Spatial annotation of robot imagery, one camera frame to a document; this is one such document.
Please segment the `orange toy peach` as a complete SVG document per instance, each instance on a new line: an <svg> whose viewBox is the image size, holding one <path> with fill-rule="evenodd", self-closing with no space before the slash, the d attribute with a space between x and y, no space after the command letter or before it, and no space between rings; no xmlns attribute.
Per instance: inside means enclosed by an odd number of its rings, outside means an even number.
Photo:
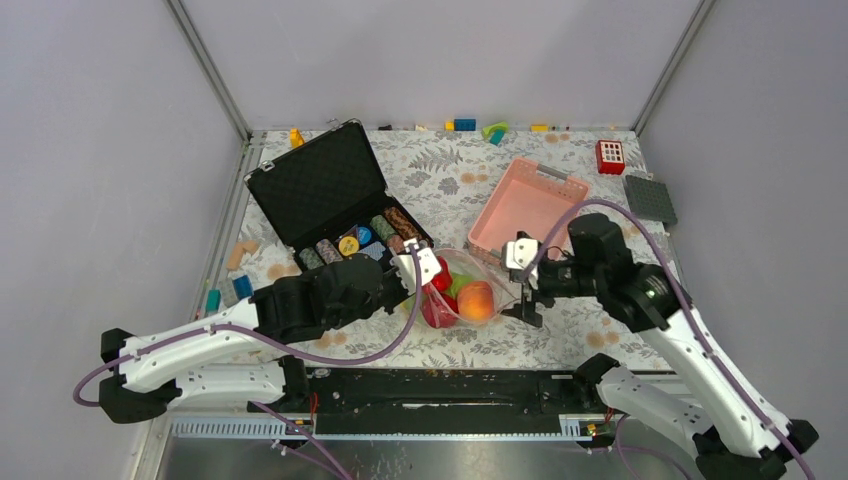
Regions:
<svg viewBox="0 0 848 480"><path fill-rule="evenodd" d="M456 298L460 317L474 324L488 322L495 316L494 291L486 281L473 281L461 289Z"/></svg>

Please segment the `clear zip top bag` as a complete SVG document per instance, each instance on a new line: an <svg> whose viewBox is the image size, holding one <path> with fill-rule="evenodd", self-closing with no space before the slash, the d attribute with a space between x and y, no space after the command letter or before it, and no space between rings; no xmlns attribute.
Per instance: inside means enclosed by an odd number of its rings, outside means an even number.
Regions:
<svg viewBox="0 0 848 480"><path fill-rule="evenodd" d="M434 329L485 326L511 306L518 296L485 264L473 256L443 248L435 251L443 271L423 287L423 300L414 307L415 296L401 306Z"/></svg>

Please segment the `green bumpy toy fruit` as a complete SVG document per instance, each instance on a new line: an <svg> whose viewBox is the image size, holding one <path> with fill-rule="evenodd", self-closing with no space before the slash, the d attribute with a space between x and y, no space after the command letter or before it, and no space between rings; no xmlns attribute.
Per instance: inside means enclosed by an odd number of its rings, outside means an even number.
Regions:
<svg viewBox="0 0 848 480"><path fill-rule="evenodd" d="M462 288L464 288L469 283L473 282L475 278L471 275L467 274L454 274L452 276L452 283L450 287L445 291L445 293L453 299L456 299L459 292Z"/></svg>

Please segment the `red toy apple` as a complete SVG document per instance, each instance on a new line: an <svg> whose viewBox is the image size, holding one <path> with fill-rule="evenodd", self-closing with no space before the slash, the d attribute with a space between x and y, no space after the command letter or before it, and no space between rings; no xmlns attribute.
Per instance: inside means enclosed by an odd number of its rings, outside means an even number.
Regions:
<svg viewBox="0 0 848 480"><path fill-rule="evenodd" d="M456 301L441 293L427 295L420 311L425 322L435 329L451 328L458 322Z"/></svg>

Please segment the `red toy pepper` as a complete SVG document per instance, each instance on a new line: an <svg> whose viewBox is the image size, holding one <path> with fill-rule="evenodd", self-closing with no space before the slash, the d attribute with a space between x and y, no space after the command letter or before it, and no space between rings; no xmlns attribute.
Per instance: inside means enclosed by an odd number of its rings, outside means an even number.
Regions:
<svg viewBox="0 0 848 480"><path fill-rule="evenodd" d="M453 284L453 276L450 272L448 262L442 256L437 256L437 261L441 270L439 273L434 275L430 284L436 291L446 292Z"/></svg>

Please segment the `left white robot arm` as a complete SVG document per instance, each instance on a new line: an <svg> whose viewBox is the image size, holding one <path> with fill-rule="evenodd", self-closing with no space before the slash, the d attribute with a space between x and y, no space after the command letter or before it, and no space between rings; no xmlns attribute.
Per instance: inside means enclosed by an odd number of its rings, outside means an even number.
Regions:
<svg viewBox="0 0 848 480"><path fill-rule="evenodd" d="M99 382L97 404L117 424L158 417L191 395L191 371L271 342L318 339L379 310L392 312L410 295L397 268L357 254L281 277L226 310L166 332L107 330L100 357L110 374Z"/></svg>

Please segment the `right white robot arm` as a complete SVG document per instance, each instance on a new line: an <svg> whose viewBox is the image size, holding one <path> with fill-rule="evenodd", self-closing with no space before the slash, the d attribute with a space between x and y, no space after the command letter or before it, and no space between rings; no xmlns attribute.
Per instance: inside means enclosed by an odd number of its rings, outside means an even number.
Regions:
<svg viewBox="0 0 848 480"><path fill-rule="evenodd" d="M574 372L583 410L604 406L677 443L707 479L777 479L801 461L819 435L806 420L771 405L714 344L690 297L661 266L637 262L621 228L600 213L568 224L572 252L557 259L526 233L507 242L501 263L521 297L509 313L542 322L538 305L595 299L611 318L646 341L693 396L682 401L645 384L619 361L597 354Z"/></svg>

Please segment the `grey building baseplate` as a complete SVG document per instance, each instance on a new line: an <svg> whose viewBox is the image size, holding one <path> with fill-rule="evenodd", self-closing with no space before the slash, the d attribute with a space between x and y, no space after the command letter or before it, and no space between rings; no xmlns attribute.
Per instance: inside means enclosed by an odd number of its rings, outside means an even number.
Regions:
<svg viewBox="0 0 848 480"><path fill-rule="evenodd" d="M624 191L630 211L638 218L661 222L666 226L678 223L667 186L651 179L627 175Z"/></svg>

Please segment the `black poker chip case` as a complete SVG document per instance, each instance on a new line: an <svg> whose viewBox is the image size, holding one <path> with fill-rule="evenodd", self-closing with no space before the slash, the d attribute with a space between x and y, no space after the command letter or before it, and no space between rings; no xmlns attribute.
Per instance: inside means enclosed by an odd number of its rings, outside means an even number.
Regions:
<svg viewBox="0 0 848 480"><path fill-rule="evenodd" d="M350 119L277 158L265 161L244 183L282 244L301 270L309 269L301 252L321 240L335 241L354 226L368 227L373 217L396 209L408 223L406 233L432 247L434 240L388 191L362 123Z"/></svg>

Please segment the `red toy window block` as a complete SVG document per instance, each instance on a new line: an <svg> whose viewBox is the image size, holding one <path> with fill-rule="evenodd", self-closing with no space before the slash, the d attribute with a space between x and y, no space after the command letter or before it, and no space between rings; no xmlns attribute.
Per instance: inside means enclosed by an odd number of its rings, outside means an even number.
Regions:
<svg viewBox="0 0 848 480"><path fill-rule="evenodd" d="M595 145L599 174L621 175L626 168L623 144L617 140L599 140Z"/></svg>

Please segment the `blue toy brick left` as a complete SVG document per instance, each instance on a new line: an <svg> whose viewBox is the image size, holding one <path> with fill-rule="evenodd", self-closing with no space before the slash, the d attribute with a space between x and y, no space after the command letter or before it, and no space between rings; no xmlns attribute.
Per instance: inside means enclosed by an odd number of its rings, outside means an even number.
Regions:
<svg viewBox="0 0 848 480"><path fill-rule="evenodd" d="M248 275L242 275L231 280L233 290L238 300L250 298L254 294L254 289Z"/></svg>

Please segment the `blue toy brick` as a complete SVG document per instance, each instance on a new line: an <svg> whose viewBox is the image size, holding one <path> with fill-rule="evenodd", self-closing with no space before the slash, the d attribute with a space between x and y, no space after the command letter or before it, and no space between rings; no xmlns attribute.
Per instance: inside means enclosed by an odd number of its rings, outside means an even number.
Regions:
<svg viewBox="0 0 848 480"><path fill-rule="evenodd" d="M250 298L254 294L254 289L248 275L242 275L231 280L233 290L238 300Z"/></svg>
<svg viewBox="0 0 848 480"><path fill-rule="evenodd" d="M473 118L456 118L452 122L454 131L475 131L477 122Z"/></svg>

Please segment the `tan toy piece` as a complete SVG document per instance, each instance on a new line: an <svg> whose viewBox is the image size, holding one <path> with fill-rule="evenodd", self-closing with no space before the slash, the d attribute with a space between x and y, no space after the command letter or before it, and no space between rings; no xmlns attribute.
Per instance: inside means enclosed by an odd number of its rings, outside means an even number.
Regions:
<svg viewBox="0 0 848 480"><path fill-rule="evenodd" d="M255 240L237 242L231 250L230 256L225 264L227 271L236 271L241 267L246 255L254 255L259 249L259 243Z"/></svg>

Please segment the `teal toy brick left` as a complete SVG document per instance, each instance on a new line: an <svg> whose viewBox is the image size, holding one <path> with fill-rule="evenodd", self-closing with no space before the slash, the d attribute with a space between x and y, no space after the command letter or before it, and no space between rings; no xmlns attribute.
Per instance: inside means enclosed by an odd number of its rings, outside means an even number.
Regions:
<svg viewBox="0 0 848 480"><path fill-rule="evenodd" d="M221 305L221 292L218 289L210 289L206 295L206 301L204 304L204 315L210 316L214 313L217 313L220 309Z"/></svg>

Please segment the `yellow toy brick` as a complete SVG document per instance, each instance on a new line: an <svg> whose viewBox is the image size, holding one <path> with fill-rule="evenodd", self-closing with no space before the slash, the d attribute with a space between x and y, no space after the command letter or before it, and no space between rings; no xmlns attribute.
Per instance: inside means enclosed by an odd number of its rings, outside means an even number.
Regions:
<svg viewBox="0 0 848 480"><path fill-rule="evenodd" d="M292 128L290 130L289 141L290 141L290 148L291 149L296 149L298 147L303 146L306 143L302 133L297 128Z"/></svg>

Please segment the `green teal toy block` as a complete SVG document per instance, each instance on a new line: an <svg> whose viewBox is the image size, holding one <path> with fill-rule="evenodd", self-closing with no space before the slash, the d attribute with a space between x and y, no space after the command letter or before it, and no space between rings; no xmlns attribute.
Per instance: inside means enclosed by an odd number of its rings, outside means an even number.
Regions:
<svg viewBox="0 0 848 480"><path fill-rule="evenodd" d="M492 145L499 145L508 132L509 124L507 122L491 124L483 127L481 130L483 139Z"/></svg>

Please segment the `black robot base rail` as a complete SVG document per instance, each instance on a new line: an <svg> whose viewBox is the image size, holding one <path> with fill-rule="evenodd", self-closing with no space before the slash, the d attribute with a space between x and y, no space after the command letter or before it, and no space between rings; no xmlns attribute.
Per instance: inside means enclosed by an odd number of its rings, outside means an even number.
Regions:
<svg viewBox="0 0 848 480"><path fill-rule="evenodd" d="M321 440L591 440L618 413L570 371L318 368L298 389L230 417L173 422L181 437Z"/></svg>

